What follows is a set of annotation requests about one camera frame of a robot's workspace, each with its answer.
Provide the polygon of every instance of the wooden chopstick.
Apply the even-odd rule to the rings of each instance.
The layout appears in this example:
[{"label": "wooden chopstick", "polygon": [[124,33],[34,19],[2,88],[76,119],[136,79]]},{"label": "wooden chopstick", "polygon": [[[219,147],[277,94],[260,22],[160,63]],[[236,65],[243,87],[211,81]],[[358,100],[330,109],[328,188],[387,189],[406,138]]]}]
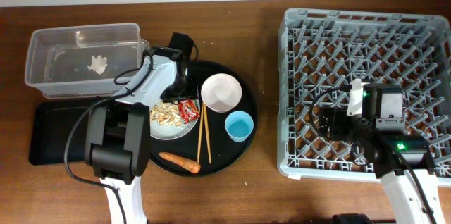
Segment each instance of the wooden chopstick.
[{"label": "wooden chopstick", "polygon": [[202,106],[202,112],[204,113],[205,116],[205,135],[206,135],[206,147],[209,150],[209,162],[211,164],[211,152],[210,152],[210,134],[209,134],[209,119],[206,115],[206,106],[205,104]]},{"label": "wooden chopstick", "polygon": [[205,104],[203,104],[200,108],[200,127],[199,127],[199,142],[197,143],[197,163],[200,161],[200,145],[202,142],[202,125],[204,124],[204,108]]}]

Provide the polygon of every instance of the carrot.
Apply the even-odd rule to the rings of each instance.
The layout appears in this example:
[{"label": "carrot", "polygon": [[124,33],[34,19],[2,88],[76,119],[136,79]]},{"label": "carrot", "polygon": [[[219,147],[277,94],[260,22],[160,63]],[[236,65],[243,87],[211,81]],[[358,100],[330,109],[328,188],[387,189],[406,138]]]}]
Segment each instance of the carrot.
[{"label": "carrot", "polygon": [[172,163],[175,163],[179,165],[180,167],[184,168],[185,170],[190,171],[191,173],[197,174],[200,170],[200,164],[193,160],[189,160],[187,158],[183,158],[180,156],[176,156],[175,154],[167,153],[167,152],[161,152],[158,153],[158,155]]}]

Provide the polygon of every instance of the dish rack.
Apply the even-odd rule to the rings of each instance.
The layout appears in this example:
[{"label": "dish rack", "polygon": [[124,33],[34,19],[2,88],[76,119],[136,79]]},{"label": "dish rack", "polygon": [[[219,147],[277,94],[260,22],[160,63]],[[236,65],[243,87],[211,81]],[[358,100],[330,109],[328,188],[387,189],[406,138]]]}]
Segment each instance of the dish rack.
[{"label": "dish rack", "polygon": [[[403,88],[406,133],[428,141],[439,185],[451,186],[450,42],[442,16],[288,9],[278,32],[279,172],[378,182],[372,164],[353,164],[350,144],[318,137],[308,119],[308,105],[322,91],[360,78]],[[332,92],[316,105],[348,102],[349,93]],[[356,163],[366,163],[362,150]]]}]

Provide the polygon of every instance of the wooden table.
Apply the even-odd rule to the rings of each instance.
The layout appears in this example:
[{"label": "wooden table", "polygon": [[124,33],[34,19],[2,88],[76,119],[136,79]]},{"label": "wooden table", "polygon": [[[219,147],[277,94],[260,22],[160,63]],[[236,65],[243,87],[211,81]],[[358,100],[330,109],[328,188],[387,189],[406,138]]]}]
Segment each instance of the wooden table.
[{"label": "wooden table", "polygon": [[[32,166],[28,148],[41,93],[24,84],[33,30],[134,22],[151,44],[188,33],[200,59],[230,67],[252,86],[259,126],[249,151],[225,171],[182,178],[150,163],[142,176],[144,212],[152,223],[282,223],[365,213],[393,219],[380,184],[291,180],[276,168],[277,33],[287,8],[444,15],[451,0],[275,0],[0,8],[0,223],[110,223],[105,191],[74,181],[63,165]],[[75,173],[96,179],[84,163]],[[451,223],[451,189],[439,188]]]}]

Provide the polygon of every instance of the red candy wrapper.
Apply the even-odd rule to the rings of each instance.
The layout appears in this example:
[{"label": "red candy wrapper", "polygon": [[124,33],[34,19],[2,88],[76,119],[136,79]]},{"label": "red candy wrapper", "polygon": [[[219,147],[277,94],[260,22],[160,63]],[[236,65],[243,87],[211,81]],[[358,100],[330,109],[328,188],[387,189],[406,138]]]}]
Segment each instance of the red candy wrapper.
[{"label": "red candy wrapper", "polygon": [[178,103],[178,112],[180,113],[183,123],[185,124],[196,120],[199,117],[199,111],[197,110],[194,102],[191,100],[181,101]]}]

